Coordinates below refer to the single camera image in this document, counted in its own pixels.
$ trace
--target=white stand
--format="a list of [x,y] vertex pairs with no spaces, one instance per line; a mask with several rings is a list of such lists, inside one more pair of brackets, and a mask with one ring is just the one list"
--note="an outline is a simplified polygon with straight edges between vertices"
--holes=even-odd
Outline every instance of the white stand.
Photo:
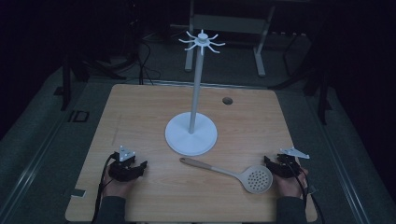
[[169,121],[165,129],[165,139],[174,151],[186,156],[198,156],[210,150],[218,139],[215,123],[207,116],[197,113],[205,47],[209,47],[213,52],[219,53],[209,45],[222,46],[224,44],[211,43],[210,40],[217,36],[208,38],[204,31],[198,34],[198,37],[190,35],[189,32],[187,34],[193,40],[180,41],[183,43],[193,42],[194,45],[186,50],[193,49],[196,46],[201,47],[201,50],[197,50],[191,112],[176,115]]

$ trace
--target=wooden table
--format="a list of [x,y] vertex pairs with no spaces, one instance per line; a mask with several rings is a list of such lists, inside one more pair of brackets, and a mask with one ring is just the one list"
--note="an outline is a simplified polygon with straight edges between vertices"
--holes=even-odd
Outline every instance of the wooden table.
[[[192,87],[115,85],[71,198],[70,221],[92,219],[100,175],[107,157],[120,145],[136,153],[136,165],[148,168],[136,181],[126,205],[126,219],[146,222],[264,222],[276,219],[276,186],[264,194],[247,193],[237,179],[191,167],[164,137],[168,121],[191,110]],[[233,103],[226,105],[224,97]],[[193,157],[223,169],[243,172],[262,164],[280,148],[292,147],[289,130],[273,91],[201,88],[198,112],[218,129],[214,147]],[[309,197],[309,221],[317,213]]]

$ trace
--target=dark background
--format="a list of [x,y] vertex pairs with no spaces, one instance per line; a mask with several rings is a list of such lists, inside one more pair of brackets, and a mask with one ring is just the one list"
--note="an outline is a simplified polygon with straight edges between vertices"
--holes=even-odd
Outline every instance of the dark background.
[[[131,3],[138,4],[137,11]],[[167,24],[188,24],[188,15],[189,4],[183,0],[0,2],[0,138],[66,53],[82,51],[100,60],[129,53],[134,49],[120,47],[119,39],[127,21],[138,16],[139,24],[166,35]],[[395,201],[396,1],[336,2],[329,14],[307,15],[301,5],[279,5],[271,30],[306,32],[312,38],[308,59],[329,72],[331,86]],[[306,25],[318,17],[326,21],[311,35]]]

